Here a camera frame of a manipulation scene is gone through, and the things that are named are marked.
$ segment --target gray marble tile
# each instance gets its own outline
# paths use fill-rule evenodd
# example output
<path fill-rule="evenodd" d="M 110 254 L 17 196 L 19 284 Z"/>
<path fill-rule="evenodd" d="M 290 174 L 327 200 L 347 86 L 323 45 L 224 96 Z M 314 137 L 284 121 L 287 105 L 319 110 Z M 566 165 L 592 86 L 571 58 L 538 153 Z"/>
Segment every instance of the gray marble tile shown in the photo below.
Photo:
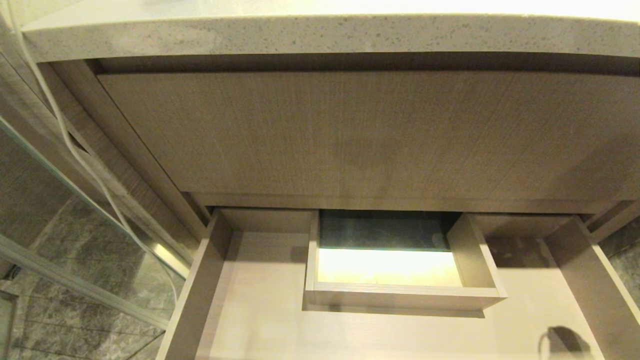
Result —
<path fill-rule="evenodd" d="M 155 360 L 164 335 L 158 336 L 128 360 Z"/>
<path fill-rule="evenodd" d="M 640 307 L 640 242 L 616 253 L 609 261 L 631 297 Z"/>
<path fill-rule="evenodd" d="M 161 267 L 77 199 L 59 212 L 34 249 L 70 274 L 171 317 L 173 295 Z M 172 279 L 180 291 L 184 281 L 175 274 Z M 20 296 L 12 358 L 127 359 L 163 333 L 28 270 L 0 288 Z"/>
<path fill-rule="evenodd" d="M 100 304 L 30 298 L 27 321 L 89 330 L 155 336 L 161 330 Z"/>
<path fill-rule="evenodd" d="M 61 354 L 55 354 L 51 352 L 44 352 L 33 350 L 30 348 L 23 348 L 20 350 L 21 360 L 77 360 L 77 359 L 89 359 L 89 357 L 76 357 L 76 356 L 64 356 Z"/>
<path fill-rule="evenodd" d="M 121 360 L 131 357 L 155 336 L 123 335 L 110 332 L 101 346 L 91 352 L 92 359 Z"/>
<path fill-rule="evenodd" d="M 638 241 L 640 241 L 640 217 L 609 235 L 609 237 L 602 240 L 599 245 L 602 252 L 610 258 Z"/>

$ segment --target shower enclosure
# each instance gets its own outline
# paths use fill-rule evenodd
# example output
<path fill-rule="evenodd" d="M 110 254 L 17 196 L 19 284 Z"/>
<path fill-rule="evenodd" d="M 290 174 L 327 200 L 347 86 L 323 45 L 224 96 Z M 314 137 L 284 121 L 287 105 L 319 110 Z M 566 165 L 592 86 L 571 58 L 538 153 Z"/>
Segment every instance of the shower enclosure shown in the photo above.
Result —
<path fill-rule="evenodd" d="M 0 359 L 155 358 L 189 260 L 0 127 Z"/>

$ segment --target drawer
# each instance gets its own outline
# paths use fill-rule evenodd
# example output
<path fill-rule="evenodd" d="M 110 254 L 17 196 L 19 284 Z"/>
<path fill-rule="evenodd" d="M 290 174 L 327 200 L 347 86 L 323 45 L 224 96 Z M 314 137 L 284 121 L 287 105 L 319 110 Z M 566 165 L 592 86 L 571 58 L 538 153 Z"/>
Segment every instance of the drawer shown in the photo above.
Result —
<path fill-rule="evenodd" d="M 640 353 L 638 308 L 577 217 L 462 215 L 447 234 L 463 286 L 424 286 L 416 291 L 424 301 L 414 303 L 379 296 L 386 292 L 367 300 L 360 293 L 369 292 L 353 288 L 347 291 L 362 302 L 325 301 L 322 293 L 319 300 L 322 286 L 334 285 L 313 279 L 318 218 L 315 210 L 216 208 L 157 358 L 539 359 L 564 351 L 633 359 Z M 465 266 L 474 269 L 471 277 Z M 480 279 L 486 287 L 468 286 Z M 460 307 L 453 291 L 474 288 L 492 291 L 485 296 L 491 301 Z"/>
<path fill-rule="evenodd" d="M 305 295 L 313 305 L 375 307 L 381 308 L 378 311 L 395 312 L 402 309 L 481 311 L 507 297 L 475 215 L 462 215 L 447 233 L 451 252 L 323 249 L 319 246 L 317 223 L 317 218 L 314 218 L 305 281 Z M 360 265 L 360 269 L 351 270 L 359 274 L 359 278 L 362 278 L 361 274 L 372 271 L 370 268 L 389 263 L 405 270 L 395 274 L 387 272 L 379 283 L 363 283 L 359 279 L 347 282 L 344 277 L 334 281 L 322 279 L 327 278 L 326 272 L 336 267 L 340 252 L 350 257 L 347 261 Z M 441 255 L 452 256 L 442 259 Z M 364 263 L 371 256 L 375 256 L 377 262 Z M 418 262 L 418 266 L 411 269 L 414 273 L 426 275 L 418 277 L 418 281 L 402 281 L 407 278 L 409 261 Z M 432 278 L 437 278 L 435 280 L 439 280 L 441 286 L 428 286 L 427 282 Z"/>

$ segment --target countertop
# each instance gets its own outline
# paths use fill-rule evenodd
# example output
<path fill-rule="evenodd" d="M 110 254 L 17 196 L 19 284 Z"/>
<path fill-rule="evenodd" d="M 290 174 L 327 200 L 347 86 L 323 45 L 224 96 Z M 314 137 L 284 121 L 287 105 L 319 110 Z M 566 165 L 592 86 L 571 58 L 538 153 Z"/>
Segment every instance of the countertop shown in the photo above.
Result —
<path fill-rule="evenodd" d="M 640 57 L 640 1 L 84 0 L 23 27 L 36 61 L 513 51 Z"/>

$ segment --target cord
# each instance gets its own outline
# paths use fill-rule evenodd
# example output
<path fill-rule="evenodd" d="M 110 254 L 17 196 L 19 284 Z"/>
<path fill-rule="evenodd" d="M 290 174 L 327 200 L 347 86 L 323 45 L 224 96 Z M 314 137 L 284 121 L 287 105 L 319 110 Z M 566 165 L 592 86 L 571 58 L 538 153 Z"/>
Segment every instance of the cord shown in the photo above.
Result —
<path fill-rule="evenodd" d="M 166 269 L 166 267 L 163 264 L 163 262 L 160 261 L 160 259 L 157 258 L 157 256 L 140 240 L 140 238 L 138 237 L 138 235 L 136 235 L 136 233 L 133 231 L 133 229 L 131 229 L 131 226 L 129 226 L 129 223 L 128 223 L 127 219 L 124 217 L 124 215 L 120 211 L 120 208 L 118 208 L 118 206 L 116 205 L 115 201 L 113 200 L 113 197 L 111 196 L 111 192 L 109 191 L 107 186 L 104 184 L 104 181 L 102 181 L 102 179 L 89 166 L 89 164 L 87 164 L 87 162 L 85 162 L 85 160 L 82 159 L 81 155 L 77 151 L 76 146 L 71 141 L 71 136 L 69 135 L 69 131 L 68 131 L 67 125 L 65 124 L 64 114 L 62 114 L 62 111 L 60 110 L 60 107 L 58 106 L 58 103 L 56 102 L 55 98 L 53 97 L 53 93 L 51 92 L 51 89 L 49 88 L 49 85 L 47 84 L 46 80 L 44 79 L 44 76 L 42 75 L 42 72 L 38 68 L 38 65 L 36 65 L 35 61 L 33 61 L 33 58 L 31 57 L 31 53 L 29 52 L 29 49 L 27 48 L 27 45 L 24 42 L 24 34 L 22 33 L 22 29 L 18 25 L 18 22 L 16 21 L 15 13 L 13 12 L 12 3 L 13 3 L 12 0 L 7 0 L 9 17 L 11 18 L 11 22 L 12 22 L 12 25 L 13 25 L 13 32 L 16 34 L 16 37 L 18 38 L 18 44 L 20 45 L 20 49 L 22 50 L 22 52 L 24 54 L 25 60 L 29 64 L 29 67 L 31 68 L 31 71 L 33 71 L 34 75 L 36 76 L 36 79 L 38 80 L 38 83 L 40 84 L 40 87 L 42 87 L 42 90 L 44 91 L 44 94 L 45 94 L 47 100 L 49 100 L 49 104 L 51 104 L 51 108 L 53 109 L 54 117 L 58 121 L 58 125 L 60 127 L 60 131 L 62 132 L 62 137 L 63 137 L 63 139 L 65 141 L 65 145 L 67 146 L 67 148 L 69 149 L 71 154 L 74 156 L 74 158 L 78 161 L 78 163 L 80 163 L 80 165 L 95 179 L 96 183 L 100 186 L 100 189 L 104 193 L 104 196 L 107 198 L 107 201 L 109 201 L 109 204 L 113 208 L 113 211 L 116 213 L 118 219 L 120 220 L 120 223 L 122 224 L 122 227 L 127 231 L 127 233 L 129 233 L 129 236 L 131 236 L 131 238 L 138 244 L 138 246 L 140 246 L 147 253 L 147 255 L 149 255 L 153 259 L 155 259 L 158 262 L 158 264 L 160 265 L 160 267 L 163 269 L 163 271 L 166 274 L 167 278 L 169 278 L 169 284 L 171 284 L 171 289 L 173 291 L 174 304 L 177 304 L 178 303 L 178 291 L 175 289 L 175 285 L 173 284 L 173 280 L 171 278 L 171 275 L 169 274 L 169 271 Z"/>

